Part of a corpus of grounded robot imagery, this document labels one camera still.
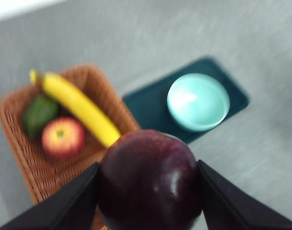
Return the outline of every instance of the avocado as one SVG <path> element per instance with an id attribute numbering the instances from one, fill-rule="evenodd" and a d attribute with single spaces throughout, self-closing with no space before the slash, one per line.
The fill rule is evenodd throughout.
<path id="1" fill-rule="evenodd" d="M 22 115 L 22 127 L 30 138 L 41 135 L 45 125 L 56 118 L 60 112 L 60 105 L 45 94 L 37 95 L 27 106 Z"/>

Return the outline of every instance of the apple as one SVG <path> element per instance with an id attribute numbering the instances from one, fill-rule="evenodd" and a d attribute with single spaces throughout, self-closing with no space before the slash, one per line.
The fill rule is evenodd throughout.
<path id="1" fill-rule="evenodd" d="M 52 120 L 42 133 L 42 146 L 47 154 L 62 159 L 76 156 L 84 148 L 86 134 L 80 122 L 72 117 Z"/>
<path id="2" fill-rule="evenodd" d="M 101 161 L 99 208 L 112 230 L 190 229 L 202 210 L 194 155 L 158 131 L 125 134 Z"/>

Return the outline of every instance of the woven basket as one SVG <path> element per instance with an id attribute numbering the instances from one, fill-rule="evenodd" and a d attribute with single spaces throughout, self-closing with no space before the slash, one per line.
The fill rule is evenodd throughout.
<path id="1" fill-rule="evenodd" d="M 93 100 L 115 123 L 121 134 L 140 128 L 97 67 L 79 65 L 60 74 Z M 58 161 L 45 155 L 40 138 L 30 140 L 22 131 L 21 123 L 28 103 L 40 92 L 40 87 L 28 85 L 9 93 L 0 101 L 2 128 L 35 204 L 50 197 L 94 162 L 101 161 L 106 152 L 106 148 L 88 132 L 85 148 L 79 156 Z M 91 229 L 101 228 L 107 229 L 96 210 Z"/>

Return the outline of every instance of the yellow banana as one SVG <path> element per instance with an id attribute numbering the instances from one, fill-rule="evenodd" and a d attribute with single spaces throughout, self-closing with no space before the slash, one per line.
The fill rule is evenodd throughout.
<path id="1" fill-rule="evenodd" d="M 41 83 L 45 93 L 59 101 L 106 147 L 120 136 L 114 123 L 81 90 L 60 75 L 52 72 L 40 74 L 30 71 L 32 84 Z"/>

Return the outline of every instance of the dark green tray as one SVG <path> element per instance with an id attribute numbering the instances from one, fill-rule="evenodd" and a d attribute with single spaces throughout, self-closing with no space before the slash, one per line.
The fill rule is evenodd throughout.
<path id="1" fill-rule="evenodd" d="M 208 132 L 208 130 L 204 132 L 184 130 L 175 123 L 168 111 L 166 98 L 169 88 L 177 78 L 187 73 L 209 75 L 226 88 L 230 97 L 230 110 L 225 120 L 248 106 L 249 100 L 243 91 L 222 71 L 212 58 L 206 57 L 165 76 L 151 85 L 124 96 L 124 102 L 142 129 L 155 129 L 168 133 L 187 144 Z"/>

